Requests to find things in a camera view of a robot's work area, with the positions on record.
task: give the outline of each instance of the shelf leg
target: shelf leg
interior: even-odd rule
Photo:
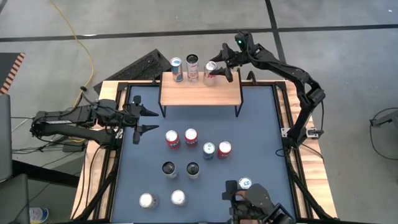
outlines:
[[[235,117],[239,116],[239,113],[241,112],[241,109],[242,109],[242,105],[243,105],[243,102],[239,105],[239,109],[237,106],[235,106]]]
[[[166,106],[164,106],[164,108],[163,108],[163,106],[160,104],[160,102],[159,102],[159,107],[160,107],[160,111],[162,112],[162,116],[165,118],[166,117]]]

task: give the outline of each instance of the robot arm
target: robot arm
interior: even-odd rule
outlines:
[[[296,123],[287,132],[287,140],[290,147],[298,147],[307,138],[305,125],[313,110],[325,98],[324,91],[306,71],[277,60],[262,45],[254,44],[250,33],[240,32],[235,36],[235,41],[241,51],[236,52],[230,49],[226,43],[223,43],[223,49],[211,60],[214,62],[224,61],[226,68],[221,67],[214,71],[213,74],[225,75],[227,80],[231,82],[231,68],[252,63],[258,69],[270,70],[293,82],[297,89],[297,97],[300,100],[301,112],[298,115]],[[308,84],[311,88],[308,92],[305,91],[305,84]]]
[[[158,116],[141,105],[141,97],[135,96],[133,103],[124,105],[122,111],[117,110],[114,100],[96,100],[89,105],[78,106],[71,111],[45,112],[39,111],[31,126],[31,133],[41,139],[42,136],[61,134],[64,136],[94,140],[100,146],[121,146],[120,130],[134,128],[133,143],[138,144],[141,136],[158,125],[138,125],[140,116]],[[100,131],[88,128],[98,123],[105,127]]]

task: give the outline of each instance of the concrete floor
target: concrete floor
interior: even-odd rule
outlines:
[[[270,28],[263,0],[87,0],[55,1],[78,34],[116,34],[197,29]],[[278,27],[356,26],[393,24],[398,3],[393,0],[278,0],[272,1]],[[1,37],[70,35],[66,23],[45,0],[9,0],[0,13]],[[167,58],[195,53],[203,64],[223,42],[236,48],[233,34],[188,35],[83,40],[95,62],[97,84],[154,48]],[[277,53],[272,33],[254,34]],[[396,223],[398,163],[379,157],[371,148],[369,119],[379,110],[397,106],[398,30],[280,33],[288,63],[304,68],[325,89],[325,134],[320,140],[333,199],[342,220]],[[79,86],[90,75],[90,64],[72,40],[1,42],[0,52],[25,52],[26,58],[9,91],[13,116],[33,116],[38,110],[70,107]],[[258,78],[280,79],[254,70]],[[90,98],[95,98],[93,91]],[[320,109],[314,114],[320,125]],[[19,121],[13,121],[15,127]],[[41,145],[29,125],[13,133],[13,148]],[[379,150],[398,157],[390,125],[374,130]],[[38,166],[63,152],[33,153],[16,159]],[[82,154],[51,164],[76,173]],[[30,184],[30,195],[40,184]],[[65,221],[72,209],[74,189],[52,186],[33,206],[48,207],[51,222]]]

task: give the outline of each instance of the soda can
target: soda can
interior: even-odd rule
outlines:
[[[172,193],[172,203],[176,206],[183,206],[187,202],[187,196],[182,190],[175,190]]]
[[[199,177],[199,165],[196,162],[190,162],[187,165],[187,174],[191,179],[196,179]]]
[[[197,82],[199,79],[198,56],[187,56],[187,77],[189,82]]]
[[[216,147],[213,143],[208,142],[203,145],[203,158],[206,160],[210,160],[214,156],[214,152],[216,151]]]
[[[231,151],[232,151],[231,143],[229,143],[228,141],[223,141],[218,145],[217,157],[219,159],[225,159],[229,156]]]
[[[172,162],[165,162],[162,166],[162,171],[164,173],[164,175],[166,175],[166,177],[174,179],[177,178],[178,173],[177,170],[175,168],[174,163]]]
[[[170,130],[166,132],[166,142],[171,149],[180,148],[180,137],[176,131]]]
[[[188,147],[195,147],[198,144],[198,133],[195,129],[190,128],[185,131],[185,142]]]
[[[248,177],[242,177],[239,180],[239,187],[244,190],[249,189],[251,187],[251,179],[249,179]]]
[[[176,82],[180,82],[183,80],[182,76],[182,60],[178,57],[172,58],[170,60],[170,64],[172,66],[173,79]]]
[[[139,205],[142,208],[155,208],[159,202],[156,195],[150,193],[144,193],[139,197]]]
[[[29,208],[30,223],[40,224],[44,223],[49,217],[49,210],[47,208],[34,207]]]
[[[205,65],[205,76],[203,77],[203,82],[205,85],[213,86],[216,83],[216,76],[210,75],[210,72],[217,69],[216,62],[209,61]]]

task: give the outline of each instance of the blue table surface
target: blue table surface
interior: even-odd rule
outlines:
[[[142,96],[142,104],[160,114],[158,87],[134,86],[134,95]],[[119,165],[114,198],[112,222],[166,223],[166,222],[225,222],[230,219],[230,202],[221,199],[226,180],[249,177],[270,193],[274,203],[281,203],[294,214],[286,164],[275,151],[282,148],[280,128],[270,86],[244,86],[244,103],[235,117],[233,106],[168,106],[166,118],[141,117],[140,124],[158,124],[160,127],[145,133],[139,145],[132,144],[133,130],[127,128]],[[188,148],[183,135],[186,129],[198,132],[198,146]],[[173,151],[165,142],[168,130],[178,132],[181,148]],[[232,153],[225,160],[215,156],[203,159],[203,144],[216,146],[229,141]],[[162,173],[162,164],[172,161],[177,166],[178,179],[168,179]],[[186,166],[196,162],[200,176],[189,179]],[[182,190],[188,201],[184,207],[175,207],[170,201],[174,190]],[[155,209],[143,209],[139,197],[143,193],[159,197]]]

